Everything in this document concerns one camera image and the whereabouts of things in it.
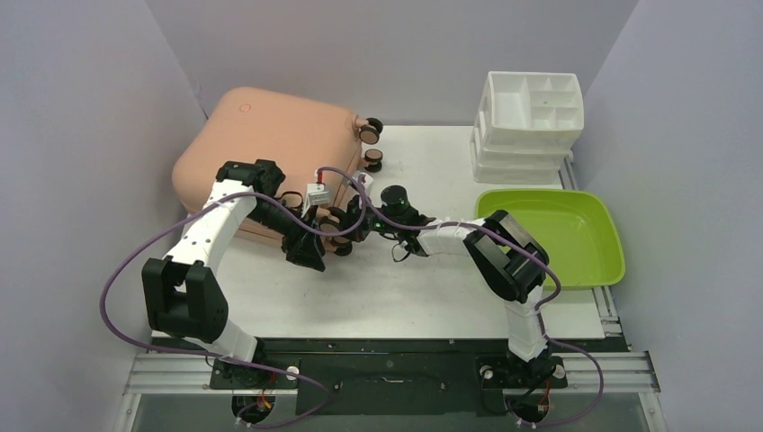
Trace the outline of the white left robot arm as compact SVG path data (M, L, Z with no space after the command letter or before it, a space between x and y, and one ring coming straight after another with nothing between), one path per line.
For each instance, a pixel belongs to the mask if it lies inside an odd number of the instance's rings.
M314 211L299 217L275 199L285 175L275 162L228 161L218 170L208 202L182 238L162 258L141 270L149 326L227 358L237 359L234 376L247 387L262 384L268 362L260 338L229 317L229 304L216 278L230 241L245 220L282 237L288 262L324 271L325 249L315 234Z

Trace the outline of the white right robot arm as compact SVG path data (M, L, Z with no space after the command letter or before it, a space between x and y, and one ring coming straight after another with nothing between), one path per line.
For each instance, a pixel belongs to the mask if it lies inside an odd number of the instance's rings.
M360 214L364 199L359 195L343 210L331 207L318 212L321 229L344 233L330 240L337 254L348 254L354 243L375 232L402 247L406 257L468 257L507 311L509 376L527 387L565 379L566 371L545 336L538 306L549 257L514 217L499 210L466 222L436 219L415 209L401 185L384 189L381 200L380 207L364 216Z

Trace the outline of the pink hard-shell suitcase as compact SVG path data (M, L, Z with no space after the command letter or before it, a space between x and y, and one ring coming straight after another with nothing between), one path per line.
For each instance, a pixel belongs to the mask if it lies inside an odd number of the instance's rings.
M334 253L328 241L342 236L321 229L318 212L329 207L345 209L355 196L351 179L356 171L371 176L380 170L383 154L376 148L382 122L363 118L329 103L254 87L227 92L188 149L176 161L172 181L189 224L210 197L218 170L228 161L254 163L272 160L285 175L275 199L306 219L315 213L319 236L326 253ZM325 184L331 204L303 210L307 184ZM268 240L282 245L282 237L263 225L245 220L235 236Z

